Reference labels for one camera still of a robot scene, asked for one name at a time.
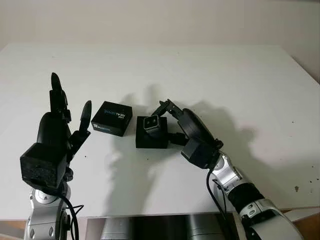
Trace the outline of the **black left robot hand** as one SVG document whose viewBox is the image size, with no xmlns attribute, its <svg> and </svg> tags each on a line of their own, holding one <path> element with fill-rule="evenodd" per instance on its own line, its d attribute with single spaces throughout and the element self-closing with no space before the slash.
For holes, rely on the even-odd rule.
<svg viewBox="0 0 320 240">
<path fill-rule="evenodd" d="M 74 173 L 70 162 L 91 134 L 88 131 L 92 116 L 92 101 L 88 100 L 82 110 L 79 129 L 71 133 L 71 111 L 68 109 L 68 100 L 62 88 L 59 76 L 51 74 L 51 87 L 49 91 L 50 111 L 45 113 L 40 120 L 37 142 L 64 153 L 65 167 L 60 170 L 58 180 L 69 182 L 73 180 Z"/>
</svg>

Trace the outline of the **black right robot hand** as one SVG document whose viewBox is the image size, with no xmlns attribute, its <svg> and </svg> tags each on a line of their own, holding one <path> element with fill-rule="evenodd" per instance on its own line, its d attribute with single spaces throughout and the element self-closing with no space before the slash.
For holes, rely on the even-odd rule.
<svg viewBox="0 0 320 240">
<path fill-rule="evenodd" d="M 185 146 L 190 139 L 201 140 L 221 149 L 224 145 L 221 140 L 214 138 L 202 120 L 189 108 L 180 109 L 170 99 L 160 101 L 160 106 L 152 113 L 152 116 L 161 117 L 166 112 L 171 114 L 176 120 L 183 133 L 168 133 L 167 139 L 170 143 Z"/>
</svg>

